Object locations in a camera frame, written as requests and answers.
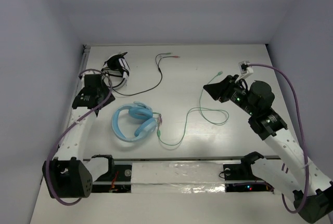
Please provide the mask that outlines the light blue headphones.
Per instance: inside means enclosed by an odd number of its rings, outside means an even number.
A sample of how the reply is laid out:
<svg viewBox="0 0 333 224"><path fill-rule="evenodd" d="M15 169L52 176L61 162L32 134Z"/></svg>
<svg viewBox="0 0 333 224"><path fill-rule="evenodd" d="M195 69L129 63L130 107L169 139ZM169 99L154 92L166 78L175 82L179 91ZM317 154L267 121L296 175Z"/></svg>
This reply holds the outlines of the light blue headphones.
<svg viewBox="0 0 333 224"><path fill-rule="evenodd" d="M115 136L124 142L146 139L157 128L151 107L141 102L124 104L113 113L111 127Z"/></svg>

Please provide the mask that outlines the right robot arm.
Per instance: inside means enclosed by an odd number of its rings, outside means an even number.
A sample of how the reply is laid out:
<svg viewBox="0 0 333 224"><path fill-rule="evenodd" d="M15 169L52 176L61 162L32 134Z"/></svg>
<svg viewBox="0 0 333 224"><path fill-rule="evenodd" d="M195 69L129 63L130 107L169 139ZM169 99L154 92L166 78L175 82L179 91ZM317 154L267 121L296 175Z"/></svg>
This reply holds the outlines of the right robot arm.
<svg viewBox="0 0 333 224"><path fill-rule="evenodd" d="M241 159L240 172L247 179L257 177L280 191L293 202L295 210L308 223L316 223L332 212L332 179L326 176L305 154L286 122L272 104L275 95L269 84L255 81L246 87L238 75L228 75L219 83L206 84L203 89L219 102L231 101L249 114L248 123L285 164L275 167L259 152Z"/></svg>

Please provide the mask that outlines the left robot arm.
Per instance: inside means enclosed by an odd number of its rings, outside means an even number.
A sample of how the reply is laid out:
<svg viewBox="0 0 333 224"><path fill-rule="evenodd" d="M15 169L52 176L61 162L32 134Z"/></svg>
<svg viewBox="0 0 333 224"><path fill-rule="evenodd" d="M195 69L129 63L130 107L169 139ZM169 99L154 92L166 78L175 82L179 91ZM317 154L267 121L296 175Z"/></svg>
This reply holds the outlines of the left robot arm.
<svg viewBox="0 0 333 224"><path fill-rule="evenodd" d="M102 71L87 69L79 78L83 87L72 103L69 126L56 141L42 168L50 197L65 206L70 205L65 199L79 202L89 197L96 180L113 179L116 175L112 155L93 155L89 161L83 158L93 123L115 97L104 82Z"/></svg>

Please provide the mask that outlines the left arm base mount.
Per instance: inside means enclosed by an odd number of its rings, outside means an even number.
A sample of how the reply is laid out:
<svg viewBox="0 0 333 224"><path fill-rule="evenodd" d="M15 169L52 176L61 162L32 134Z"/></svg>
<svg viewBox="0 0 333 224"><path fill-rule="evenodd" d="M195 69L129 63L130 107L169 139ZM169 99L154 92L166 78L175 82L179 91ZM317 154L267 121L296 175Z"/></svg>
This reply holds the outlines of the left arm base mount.
<svg viewBox="0 0 333 224"><path fill-rule="evenodd" d="M132 163L95 155L83 164L92 176L92 193L131 193Z"/></svg>

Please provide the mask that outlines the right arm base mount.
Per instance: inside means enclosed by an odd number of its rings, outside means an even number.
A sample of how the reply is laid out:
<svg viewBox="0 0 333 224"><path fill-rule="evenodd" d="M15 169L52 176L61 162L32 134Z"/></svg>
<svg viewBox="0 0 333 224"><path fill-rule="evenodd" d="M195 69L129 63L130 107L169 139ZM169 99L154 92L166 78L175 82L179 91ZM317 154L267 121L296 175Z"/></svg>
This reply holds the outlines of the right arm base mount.
<svg viewBox="0 0 333 224"><path fill-rule="evenodd" d="M251 165L264 156L251 152L240 159L238 164L223 165L219 178L224 179L226 192L274 192L274 188L252 173Z"/></svg>

